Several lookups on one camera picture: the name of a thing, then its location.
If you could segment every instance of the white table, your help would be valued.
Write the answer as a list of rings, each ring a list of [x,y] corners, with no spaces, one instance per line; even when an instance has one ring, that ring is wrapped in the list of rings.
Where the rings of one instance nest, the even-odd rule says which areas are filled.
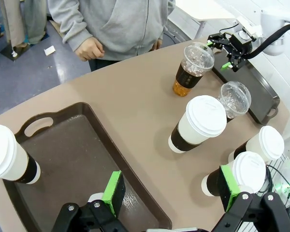
[[[235,18],[214,0],[176,0],[176,6],[200,22],[195,39],[200,38],[208,20]]]

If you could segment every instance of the gray hoodie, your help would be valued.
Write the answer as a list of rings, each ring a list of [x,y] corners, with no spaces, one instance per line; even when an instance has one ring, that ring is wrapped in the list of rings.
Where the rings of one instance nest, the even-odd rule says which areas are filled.
[[[73,51],[94,36],[103,44],[103,59],[124,60],[162,39],[175,0],[48,0],[48,5]]]

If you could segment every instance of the beige pants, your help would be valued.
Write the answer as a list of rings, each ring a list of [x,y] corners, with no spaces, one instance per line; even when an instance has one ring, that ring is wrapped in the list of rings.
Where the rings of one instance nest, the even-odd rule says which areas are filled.
[[[0,8],[3,14],[6,38],[11,41],[12,47],[15,47],[25,40],[19,0],[0,0]]]

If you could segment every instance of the white cup lid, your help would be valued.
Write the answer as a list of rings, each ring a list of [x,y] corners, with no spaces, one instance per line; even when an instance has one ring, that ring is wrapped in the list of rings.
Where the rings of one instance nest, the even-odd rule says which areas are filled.
[[[258,192],[262,188],[265,172],[264,160],[257,153],[245,151],[234,160],[233,175],[238,185],[252,188],[253,193]]]
[[[223,105],[214,97],[203,95],[190,100],[186,115],[191,126],[206,137],[220,135],[227,125],[227,115]]]
[[[10,166],[14,158],[16,140],[11,130],[0,125],[0,175]]]
[[[270,160],[279,159],[284,152],[284,139],[281,134],[271,126],[261,128],[259,140],[263,152]]]

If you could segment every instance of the tray handle hole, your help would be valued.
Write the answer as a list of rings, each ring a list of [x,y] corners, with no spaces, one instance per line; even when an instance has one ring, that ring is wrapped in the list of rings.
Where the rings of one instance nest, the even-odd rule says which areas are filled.
[[[53,125],[54,121],[50,117],[41,118],[39,120],[36,120],[35,122],[31,123],[26,129],[25,129],[25,135],[27,137],[31,137],[36,132],[49,128]]]

